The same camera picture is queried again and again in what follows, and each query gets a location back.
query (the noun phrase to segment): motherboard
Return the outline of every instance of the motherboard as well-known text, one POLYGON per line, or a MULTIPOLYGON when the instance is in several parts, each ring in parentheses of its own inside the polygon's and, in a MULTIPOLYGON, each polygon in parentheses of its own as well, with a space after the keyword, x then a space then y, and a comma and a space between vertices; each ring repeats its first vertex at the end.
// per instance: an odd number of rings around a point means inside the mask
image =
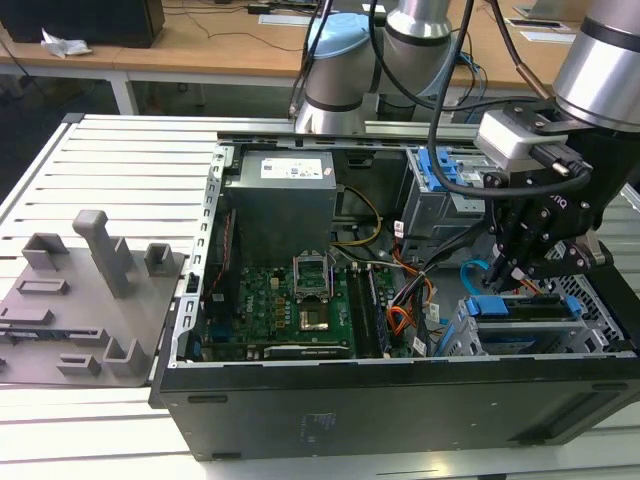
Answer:
POLYGON ((209 309, 203 347, 210 360, 409 356, 384 317, 396 293, 389 269, 323 268, 326 257, 317 260, 243 268, 234 314, 225 318, 209 309))

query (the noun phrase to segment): gray 3d printed holder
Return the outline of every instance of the gray 3d printed holder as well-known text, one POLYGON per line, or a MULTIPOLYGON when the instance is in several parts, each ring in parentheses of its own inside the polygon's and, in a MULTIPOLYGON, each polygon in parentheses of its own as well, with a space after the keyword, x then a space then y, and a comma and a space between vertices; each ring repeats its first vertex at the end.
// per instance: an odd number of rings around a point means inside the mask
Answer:
POLYGON ((140 386, 147 380, 184 255, 131 252, 106 214, 82 210, 89 249, 34 234, 29 265, 0 303, 0 383, 140 386))

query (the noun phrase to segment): slotted metal worktable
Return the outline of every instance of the slotted metal worktable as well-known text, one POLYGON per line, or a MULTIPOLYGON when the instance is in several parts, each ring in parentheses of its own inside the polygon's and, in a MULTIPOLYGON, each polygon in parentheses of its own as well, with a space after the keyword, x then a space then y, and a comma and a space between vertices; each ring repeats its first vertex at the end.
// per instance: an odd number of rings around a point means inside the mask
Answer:
MULTIPOLYGON (((371 133, 416 135, 424 124, 371 123, 371 133)), ((87 115, 62 124, 0 207, 0 299, 22 271, 34 232, 83 246, 71 229, 81 208, 104 209, 111 235, 131 249, 161 240, 189 255, 216 132, 288 132, 283 120, 87 115)), ((469 126, 443 126, 469 139, 469 126)), ((600 237, 640 293, 640 199, 629 187, 605 215, 600 237)), ((178 285, 179 296, 183 282, 178 285)), ((49 389, 0 385, 0 478, 98 479, 509 479, 640 478, 640 404, 561 447, 197 463, 149 389, 49 389)), ((425 432, 437 435, 438 432, 425 432)))

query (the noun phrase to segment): power supply label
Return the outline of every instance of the power supply label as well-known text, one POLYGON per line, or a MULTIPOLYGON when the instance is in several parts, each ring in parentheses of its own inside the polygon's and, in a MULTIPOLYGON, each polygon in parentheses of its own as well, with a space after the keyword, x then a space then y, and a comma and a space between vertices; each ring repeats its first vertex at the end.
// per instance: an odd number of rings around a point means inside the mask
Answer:
POLYGON ((322 180, 322 161, 319 158, 265 158, 260 177, 322 180))

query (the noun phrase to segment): desk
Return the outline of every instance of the desk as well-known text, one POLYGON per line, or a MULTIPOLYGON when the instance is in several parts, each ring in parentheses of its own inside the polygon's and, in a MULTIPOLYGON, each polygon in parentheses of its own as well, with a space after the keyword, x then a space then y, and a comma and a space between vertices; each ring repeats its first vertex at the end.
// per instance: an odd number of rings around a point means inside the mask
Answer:
MULTIPOLYGON (((368 133, 389 136, 427 128, 367 123, 368 133)), ((0 206, 0 298, 24 266, 17 263, 24 262, 20 248, 34 231, 65 231, 67 246, 81 245, 69 226, 87 203, 107 211, 109 232, 126 235, 131 249, 162 241, 188 255, 199 229, 196 218, 216 132, 243 129, 291 132, 292 126, 285 120, 99 115, 62 124, 0 206), (180 176, 163 176, 176 171, 180 176), (103 175, 101 185, 91 179, 96 175, 103 175)), ((442 125, 438 136, 473 138, 475 131, 442 125)), ((635 228, 625 237, 621 230, 637 226, 639 214, 631 203, 640 202, 629 187, 623 194, 607 209, 600 232, 608 232, 605 242, 614 256, 625 255, 618 265, 632 269, 640 255, 640 232, 635 228)), ((640 285, 640 278, 625 278, 640 285)), ((640 475, 640 403, 559 447, 197 463, 169 413, 151 410, 148 396, 147 388, 0 385, 0 478, 415 480, 508 473, 521 480, 630 480, 640 475)))
MULTIPOLYGON (((465 0, 452 0, 449 17, 458 25, 465 0)), ((503 14, 515 16, 511 9, 522 0, 503 0, 503 14)), ((200 5, 186 0, 186 5, 200 5)), ((528 87, 515 71, 493 13, 476 2, 470 25, 473 53, 477 63, 489 75, 489 95, 514 94, 528 87)), ((167 6, 182 5, 165 0, 167 6)), ((171 13, 181 13, 180 8, 171 13)), ((15 44, 4 34, 5 42, 27 71, 35 76, 102 78, 111 82, 122 114, 137 114, 131 81, 184 82, 289 87, 298 73, 300 51, 283 51, 246 35, 207 38, 213 33, 252 33, 286 49, 301 49, 305 28, 261 25, 258 16, 246 11, 219 14, 167 15, 165 28, 150 49, 92 47, 94 53, 77 58, 59 59, 36 44, 15 44)), ((510 27, 521 56, 540 79, 551 85, 568 51, 568 45, 533 43, 510 27)), ((0 73, 20 75, 6 52, 0 51, 0 73)), ((464 87, 470 82, 466 68, 456 69, 452 85, 464 87)))

